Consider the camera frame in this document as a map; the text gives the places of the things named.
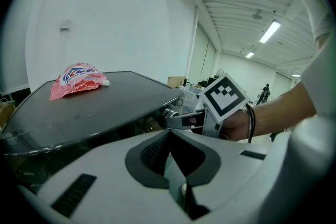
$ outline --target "white shirt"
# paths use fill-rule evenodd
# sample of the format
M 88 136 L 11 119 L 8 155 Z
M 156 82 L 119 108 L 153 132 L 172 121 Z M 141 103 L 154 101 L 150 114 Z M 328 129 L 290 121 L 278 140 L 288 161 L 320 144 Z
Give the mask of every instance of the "white shirt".
M 336 37 L 329 40 L 301 75 L 318 115 L 336 115 Z

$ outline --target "ceiling light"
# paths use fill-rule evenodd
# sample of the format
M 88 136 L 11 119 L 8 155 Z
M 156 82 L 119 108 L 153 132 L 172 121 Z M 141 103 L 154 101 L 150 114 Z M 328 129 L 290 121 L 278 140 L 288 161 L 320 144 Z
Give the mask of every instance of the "ceiling light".
M 266 33 L 262 36 L 262 38 L 259 40 L 261 43 L 265 43 L 275 32 L 279 29 L 281 26 L 281 23 L 277 21 L 273 21 L 269 29 L 266 31 Z
M 250 58 L 254 55 L 254 52 L 250 52 L 248 55 L 246 55 L 246 58 Z

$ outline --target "table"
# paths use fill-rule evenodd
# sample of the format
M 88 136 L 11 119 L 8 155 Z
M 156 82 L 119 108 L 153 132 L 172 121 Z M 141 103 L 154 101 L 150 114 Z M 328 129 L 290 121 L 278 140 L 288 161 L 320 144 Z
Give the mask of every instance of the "table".
M 17 108 L 3 130 L 6 155 L 34 155 L 72 146 L 140 119 L 183 95 L 134 72 L 105 73 L 110 85 L 49 101 L 54 81 L 43 84 Z

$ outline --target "white corrugated ceiling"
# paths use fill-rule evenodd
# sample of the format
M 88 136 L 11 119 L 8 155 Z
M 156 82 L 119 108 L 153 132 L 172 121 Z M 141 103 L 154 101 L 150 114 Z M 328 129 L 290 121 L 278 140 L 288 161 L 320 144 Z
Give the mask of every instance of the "white corrugated ceiling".
M 316 54 L 308 14 L 300 0 L 193 1 L 206 18 L 201 25 L 214 43 L 219 38 L 217 48 L 222 52 L 244 57 L 253 51 L 251 60 L 286 74 L 302 73 Z M 257 12 L 261 19 L 253 18 Z M 281 22 L 281 27 L 265 44 L 260 43 L 273 20 Z

